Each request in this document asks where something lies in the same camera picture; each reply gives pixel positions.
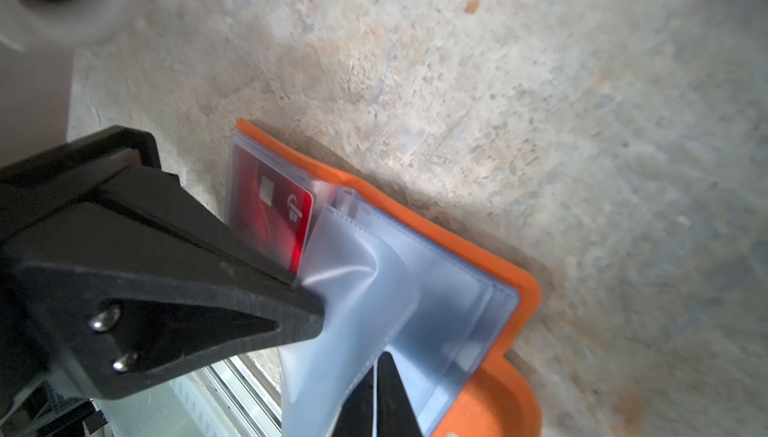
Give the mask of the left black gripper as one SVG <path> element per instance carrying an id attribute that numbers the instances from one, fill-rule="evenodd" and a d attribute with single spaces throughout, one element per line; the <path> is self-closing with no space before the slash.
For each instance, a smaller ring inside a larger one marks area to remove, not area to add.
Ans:
<path id="1" fill-rule="evenodd" d="M 316 337 L 319 299 L 112 127 L 1 172 L 1 415 L 45 381 L 118 400 Z"/>

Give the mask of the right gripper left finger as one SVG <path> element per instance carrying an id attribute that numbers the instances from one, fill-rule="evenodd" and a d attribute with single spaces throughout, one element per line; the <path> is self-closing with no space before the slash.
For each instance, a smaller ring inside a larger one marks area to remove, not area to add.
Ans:
<path id="1" fill-rule="evenodd" d="M 375 411 L 374 371 L 370 370 L 345 401 L 332 437 L 372 437 Z"/>

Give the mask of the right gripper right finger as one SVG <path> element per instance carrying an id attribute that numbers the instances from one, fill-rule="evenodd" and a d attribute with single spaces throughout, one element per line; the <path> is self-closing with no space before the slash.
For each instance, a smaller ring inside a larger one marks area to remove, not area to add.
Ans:
<path id="1" fill-rule="evenodd" d="M 376 369 L 376 435 L 422 437 L 394 358 L 384 352 Z"/>

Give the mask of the orange leather card holder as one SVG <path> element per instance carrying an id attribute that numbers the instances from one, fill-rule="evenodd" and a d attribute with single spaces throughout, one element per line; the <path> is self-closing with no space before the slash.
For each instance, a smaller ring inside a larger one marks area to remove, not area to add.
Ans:
<path id="1" fill-rule="evenodd" d="M 384 352 L 422 436 L 537 436 L 540 404 L 505 357 L 541 299 L 534 278 L 247 121 L 232 134 L 282 162 L 315 196 L 295 287 L 325 307 L 321 333 L 281 346 L 281 430 L 331 436 Z"/>

